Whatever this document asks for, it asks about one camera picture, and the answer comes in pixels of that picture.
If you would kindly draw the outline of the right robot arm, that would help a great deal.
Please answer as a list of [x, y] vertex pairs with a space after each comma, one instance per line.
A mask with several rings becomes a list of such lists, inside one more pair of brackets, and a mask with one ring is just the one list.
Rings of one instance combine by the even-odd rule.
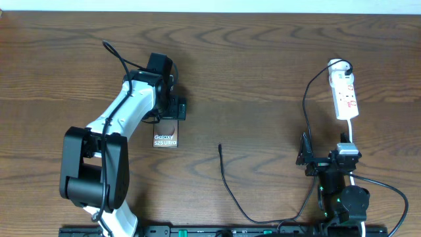
[[345, 176], [356, 169], [362, 157], [356, 145], [346, 134], [326, 157], [315, 157], [306, 134], [301, 136], [301, 145], [296, 164], [306, 166], [305, 175], [319, 179], [319, 208], [325, 212], [326, 220], [320, 230], [328, 234], [335, 228], [360, 228], [367, 218], [370, 193], [355, 185], [346, 185]]

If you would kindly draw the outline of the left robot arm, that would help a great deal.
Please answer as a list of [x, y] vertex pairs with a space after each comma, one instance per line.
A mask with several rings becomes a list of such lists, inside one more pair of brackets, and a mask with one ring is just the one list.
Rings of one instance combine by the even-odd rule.
[[87, 211], [96, 227], [64, 227], [59, 236], [135, 236], [139, 219], [126, 202], [128, 141], [141, 122], [185, 120], [186, 101], [172, 94], [178, 75], [166, 55], [152, 53], [145, 68], [126, 73], [105, 112], [64, 135], [59, 192]]

